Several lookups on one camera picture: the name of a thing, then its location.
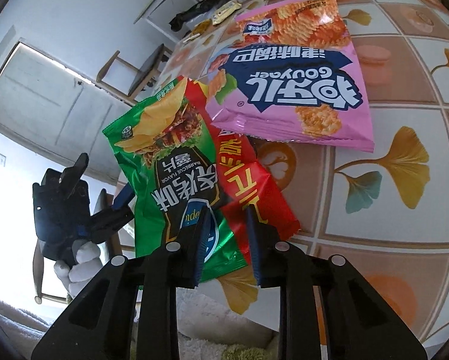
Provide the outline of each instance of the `burger image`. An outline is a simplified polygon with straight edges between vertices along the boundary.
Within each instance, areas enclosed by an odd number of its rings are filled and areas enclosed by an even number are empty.
[[[201,135],[201,115],[184,97],[187,79],[160,100],[143,109],[139,123],[132,128],[131,138],[116,146],[127,153],[142,156],[151,168],[153,161],[165,158],[180,146],[195,146]]]

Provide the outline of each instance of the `snack package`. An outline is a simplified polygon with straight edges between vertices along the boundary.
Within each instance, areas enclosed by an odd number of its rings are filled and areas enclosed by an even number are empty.
[[[211,19],[201,21],[194,29],[183,39],[183,44],[188,43],[196,38],[199,38],[202,34],[206,32],[208,27],[211,26]]]
[[[224,4],[221,8],[217,9],[212,17],[213,26],[225,21],[229,16],[231,16],[235,11],[241,8],[241,4],[237,0],[231,0]]]
[[[250,262],[244,209],[253,204],[261,220],[283,239],[299,230],[271,175],[248,139],[209,125],[205,85],[178,78],[111,123],[108,138],[136,192],[136,256],[148,255],[195,224],[203,206],[213,223],[202,281]]]
[[[286,0],[236,21],[241,39],[206,66],[213,126],[374,150],[363,75],[336,0]]]

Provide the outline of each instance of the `table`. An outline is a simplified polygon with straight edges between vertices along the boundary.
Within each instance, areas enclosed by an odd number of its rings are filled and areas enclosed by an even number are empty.
[[[257,155],[302,225],[291,242],[321,258],[344,255],[425,346],[436,345],[449,337],[449,12],[438,0],[338,3],[367,85],[375,152],[257,142]],[[230,17],[179,43],[156,90],[178,75],[206,82],[206,61],[239,38]],[[223,290],[235,282],[247,286],[242,297]],[[249,270],[199,290],[232,308],[247,302],[245,316],[278,330],[279,292],[257,290]]]

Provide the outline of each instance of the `white glove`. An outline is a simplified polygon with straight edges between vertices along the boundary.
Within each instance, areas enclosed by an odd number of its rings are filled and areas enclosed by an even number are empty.
[[[64,288],[72,298],[75,298],[81,290],[93,279],[103,263],[100,260],[101,250],[98,245],[87,242],[76,251],[77,265],[69,269],[62,260],[55,263],[55,273],[63,283]]]

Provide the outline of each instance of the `pink snack bag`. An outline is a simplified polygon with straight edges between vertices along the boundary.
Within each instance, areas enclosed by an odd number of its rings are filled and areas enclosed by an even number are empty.
[[[372,152],[363,75],[336,0],[287,0],[236,18],[206,68],[212,124],[274,141]]]

